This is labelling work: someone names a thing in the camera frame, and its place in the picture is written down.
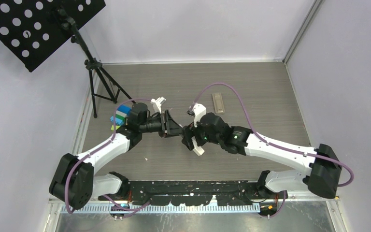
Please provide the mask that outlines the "white slim remote control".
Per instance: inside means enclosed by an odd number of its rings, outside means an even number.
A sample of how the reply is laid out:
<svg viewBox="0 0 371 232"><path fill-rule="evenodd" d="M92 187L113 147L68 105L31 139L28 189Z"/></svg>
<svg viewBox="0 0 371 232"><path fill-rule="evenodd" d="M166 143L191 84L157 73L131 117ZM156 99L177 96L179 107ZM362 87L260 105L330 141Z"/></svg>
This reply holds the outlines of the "white slim remote control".
<svg viewBox="0 0 371 232"><path fill-rule="evenodd" d="M201 146L197 146L197 145L194 145L194 148L192 149L192 151L198 156L202 156L205 152L205 150Z"/></svg>

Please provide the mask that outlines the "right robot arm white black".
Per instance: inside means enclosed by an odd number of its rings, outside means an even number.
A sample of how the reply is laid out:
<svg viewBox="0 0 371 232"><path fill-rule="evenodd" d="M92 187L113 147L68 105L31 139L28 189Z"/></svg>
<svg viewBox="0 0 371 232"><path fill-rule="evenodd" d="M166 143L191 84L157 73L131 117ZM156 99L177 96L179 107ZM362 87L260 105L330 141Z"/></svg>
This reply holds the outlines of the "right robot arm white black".
<svg viewBox="0 0 371 232"><path fill-rule="evenodd" d="M329 145L314 148L288 144L254 134L249 128L229 126L213 113L185 126L182 143L198 155L203 154L203 145L212 143L231 154L260 157L290 167L288 171L261 172L256 190L262 198L285 190L308 190L326 199L336 197L342 166Z"/></svg>

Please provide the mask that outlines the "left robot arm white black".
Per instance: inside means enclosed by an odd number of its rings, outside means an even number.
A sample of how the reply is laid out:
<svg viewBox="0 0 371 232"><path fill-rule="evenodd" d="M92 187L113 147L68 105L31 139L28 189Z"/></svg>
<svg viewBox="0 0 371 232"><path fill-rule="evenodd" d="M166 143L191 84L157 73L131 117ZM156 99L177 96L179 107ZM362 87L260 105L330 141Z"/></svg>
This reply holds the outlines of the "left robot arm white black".
<svg viewBox="0 0 371 232"><path fill-rule="evenodd" d="M183 134L183 127L173 120L168 110L162 111L164 98L152 99L154 113L145 103L131 107L120 105L119 116L123 123L112 135L94 148L72 155L63 155L58 163L49 186L49 193L63 201L69 214L83 208L92 198L111 194L117 200L128 196L129 188L119 174L95 174L119 155L135 147L145 133L158 133L160 137L174 137Z"/></svg>

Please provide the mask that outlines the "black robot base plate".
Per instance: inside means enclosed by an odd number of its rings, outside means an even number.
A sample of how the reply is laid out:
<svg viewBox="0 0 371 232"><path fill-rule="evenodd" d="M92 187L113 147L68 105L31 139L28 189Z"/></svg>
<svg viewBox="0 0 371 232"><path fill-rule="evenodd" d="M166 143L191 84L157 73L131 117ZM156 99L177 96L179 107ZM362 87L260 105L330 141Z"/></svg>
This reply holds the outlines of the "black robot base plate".
<svg viewBox="0 0 371 232"><path fill-rule="evenodd" d="M129 181L117 193L99 196L100 200L111 198L141 206L206 206L216 200L219 206L243 206L286 198L283 192L272 193L256 182L236 181Z"/></svg>

